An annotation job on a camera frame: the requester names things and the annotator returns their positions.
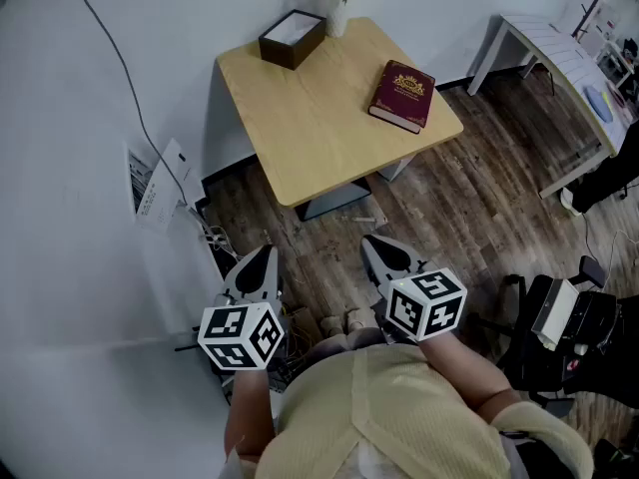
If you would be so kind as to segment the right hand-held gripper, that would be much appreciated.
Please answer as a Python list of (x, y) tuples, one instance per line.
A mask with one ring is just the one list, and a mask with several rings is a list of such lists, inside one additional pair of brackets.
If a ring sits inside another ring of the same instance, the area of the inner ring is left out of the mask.
[(379, 288), (377, 270), (417, 270), (391, 277), (385, 293), (384, 318), (415, 342), (455, 330), (467, 289), (448, 267), (425, 265), (415, 249), (396, 239), (365, 235), (359, 251), (368, 280)]

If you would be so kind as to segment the white textured vase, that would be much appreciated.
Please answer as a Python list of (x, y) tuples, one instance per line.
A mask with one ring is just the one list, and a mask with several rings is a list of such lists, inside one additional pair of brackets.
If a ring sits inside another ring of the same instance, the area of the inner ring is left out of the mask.
[(346, 4), (343, 0), (327, 0), (326, 34), (331, 38), (342, 37), (347, 25)]

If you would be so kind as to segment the white flat panel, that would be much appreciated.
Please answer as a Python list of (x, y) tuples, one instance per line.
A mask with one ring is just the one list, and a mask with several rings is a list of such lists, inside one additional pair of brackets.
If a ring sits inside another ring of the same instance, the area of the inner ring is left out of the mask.
[(392, 182), (413, 160), (414, 156), (408, 156), (397, 163), (379, 169), (377, 172), (388, 182)]

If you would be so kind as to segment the dark brown tissue box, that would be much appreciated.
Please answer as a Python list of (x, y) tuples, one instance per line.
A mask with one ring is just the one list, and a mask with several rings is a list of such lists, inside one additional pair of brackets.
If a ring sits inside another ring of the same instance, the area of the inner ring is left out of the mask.
[[(265, 39), (264, 36), (277, 24), (283, 21), (293, 12), (301, 12), (309, 16), (321, 18), (321, 22), (313, 27), (303, 38), (294, 45), (286, 45)], [(261, 58), (264, 61), (276, 64), (280, 67), (294, 71), (323, 41), (326, 35), (326, 18), (302, 10), (292, 10), (267, 31), (259, 36), (259, 48)]]

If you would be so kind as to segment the person's cream knit sweater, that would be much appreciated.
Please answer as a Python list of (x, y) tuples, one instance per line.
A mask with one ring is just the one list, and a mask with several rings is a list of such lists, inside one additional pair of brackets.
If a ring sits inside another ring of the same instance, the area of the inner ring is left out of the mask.
[(525, 401), (487, 423), (418, 344), (326, 358), (288, 387), (260, 461), (233, 450), (219, 479), (592, 479), (592, 453)]

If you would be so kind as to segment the person's right forearm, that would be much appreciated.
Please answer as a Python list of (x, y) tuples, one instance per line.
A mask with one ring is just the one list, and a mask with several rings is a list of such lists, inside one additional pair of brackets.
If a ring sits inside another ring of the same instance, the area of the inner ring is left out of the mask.
[(452, 332), (420, 341), (418, 347), (465, 404), (487, 423), (521, 401), (521, 396), (502, 371), (463, 344)]

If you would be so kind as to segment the white low cabinet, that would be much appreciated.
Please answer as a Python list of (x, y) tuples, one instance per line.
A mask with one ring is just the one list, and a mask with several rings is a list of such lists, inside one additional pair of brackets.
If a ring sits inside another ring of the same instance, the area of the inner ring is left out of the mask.
[(179, 207), (165, 232), (143, 229), (142, 257), (164, 329), (189, 332), (223, 283), (202, 219)]

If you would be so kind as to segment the white paper sheet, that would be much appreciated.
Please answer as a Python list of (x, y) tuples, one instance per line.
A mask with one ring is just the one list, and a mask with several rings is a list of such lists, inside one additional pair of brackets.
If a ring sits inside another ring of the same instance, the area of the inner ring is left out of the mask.
[(196, 203), (204, 197), (201, 180), (192, 162), (181, 145), (171, 139), (146, 182), (136, 209), (137, 223), (165, 233), (178, 207), (195, 209)]

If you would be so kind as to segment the person's left forearm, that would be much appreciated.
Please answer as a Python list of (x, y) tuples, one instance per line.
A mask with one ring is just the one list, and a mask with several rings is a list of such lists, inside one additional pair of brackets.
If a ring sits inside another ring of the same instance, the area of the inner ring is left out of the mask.
[(267, 372), (237, 371), (224, 436), (227, 457), (235, 450), (242, 460), (258, 463), (275, 436)]

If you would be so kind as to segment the white slatted desk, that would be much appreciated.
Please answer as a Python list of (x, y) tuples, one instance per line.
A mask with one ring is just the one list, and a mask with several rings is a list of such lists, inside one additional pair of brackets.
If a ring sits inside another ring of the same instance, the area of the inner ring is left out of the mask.
[[(625, 141), (630, 120), (614, 101), (612, 90), (608, 87), (608, 79), (583, 47), (570, 35), (557, 31), (548, 20), (535, 16), (501, 17), (496, 35), (467, 89), (470, 96), (477, 93), (485, 77), (492, 70), (507, 35), (514, 36), (531, 54), (531, 59), (540, 62), (553, 79), (565, 88), (570, 100), (577, 106), (600, 144), (594, 156), (581, 162), (572, 171), (538, 193), (541, 199), (546, 199), (598, 167), (605, 159), (617, 156)], [(586, 95), (589, 88), (601, 94), (605, 107), (611, 114), (609, 121), (603, 119), (589, 103)]]

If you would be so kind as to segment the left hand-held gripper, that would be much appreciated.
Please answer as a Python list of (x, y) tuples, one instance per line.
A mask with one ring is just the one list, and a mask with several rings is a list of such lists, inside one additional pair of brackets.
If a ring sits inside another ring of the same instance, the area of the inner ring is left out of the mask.
[(286, 336), (280, 297), (278, 250), (262, 245), (231, 269), (204, 310), (198, 345), (220, 370), (265, 370)]

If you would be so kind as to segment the dark coat rack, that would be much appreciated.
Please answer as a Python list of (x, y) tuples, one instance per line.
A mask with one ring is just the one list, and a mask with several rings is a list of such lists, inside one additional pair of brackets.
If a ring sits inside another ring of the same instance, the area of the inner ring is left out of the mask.
[(583, 11), (582, 17), (581, 17), (581, 19), (579, 20), (578, 24), (575, 26), (574, 30), (571, 33), (571, 36), (574, 39), (577, 39), (579, 37), (580, 33), (585, 33), (586, 32), (585, 26), (586, 26), (588, 20), (590, 19), (591, 15), (595, 11), (599, 1), (600, 0), (592, 0), (587, 6), (585, 6), (584, 4), (581, 5), (581, 9)]

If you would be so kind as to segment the small wooden table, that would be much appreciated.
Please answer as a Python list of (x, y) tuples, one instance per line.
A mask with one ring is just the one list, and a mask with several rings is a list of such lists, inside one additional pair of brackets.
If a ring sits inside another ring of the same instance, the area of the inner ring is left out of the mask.
[(367, 112), (383, 66), (409, 57), (370, 18), (351, 18), (294, 71), (262, 60), (257, 43), (218, 58), (222, 76), (277, 201), (308, 221), (370, 193), (366, 177), (402, 170), (461, 134), (439, 95), (415, 135)]

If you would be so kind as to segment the white box device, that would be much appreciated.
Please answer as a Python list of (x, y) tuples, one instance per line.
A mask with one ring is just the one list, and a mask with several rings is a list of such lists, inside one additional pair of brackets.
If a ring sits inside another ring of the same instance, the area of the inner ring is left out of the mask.
[(577, 303), (579, 291), (568, 279), (553, 279), (531, 331), (544, 348), (554, 351)]

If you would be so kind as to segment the blue cloth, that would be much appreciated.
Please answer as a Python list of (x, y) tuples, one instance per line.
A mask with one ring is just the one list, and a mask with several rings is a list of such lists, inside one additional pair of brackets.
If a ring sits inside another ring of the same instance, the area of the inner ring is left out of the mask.
[(593, 85), (586, 85), (583, 88), (583, 92), (595, 114), (604, 123), (612, 123), (614, 121), (614, 116), (608, 102), (607, 93), (605, 91), (600, 91)]

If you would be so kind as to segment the person's grey trousers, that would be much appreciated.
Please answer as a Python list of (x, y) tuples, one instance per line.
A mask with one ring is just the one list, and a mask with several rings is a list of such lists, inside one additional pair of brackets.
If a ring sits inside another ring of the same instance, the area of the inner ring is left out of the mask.
[(378, 344), (386, 344), (385, 337), (378, 327), (365, 327), (349, 334), (337, 334), (316, 344), (307, 355), (306, 365), (312, 366), (336, 354)]

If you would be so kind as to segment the maroon gold-printed book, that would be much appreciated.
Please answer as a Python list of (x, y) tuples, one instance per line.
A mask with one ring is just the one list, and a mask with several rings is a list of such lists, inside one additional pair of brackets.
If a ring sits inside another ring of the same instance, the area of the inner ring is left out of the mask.
[(425, 128), (434, 90), (433, 77), (389, 60), (381, 72), (367, 112), (418, 135)]

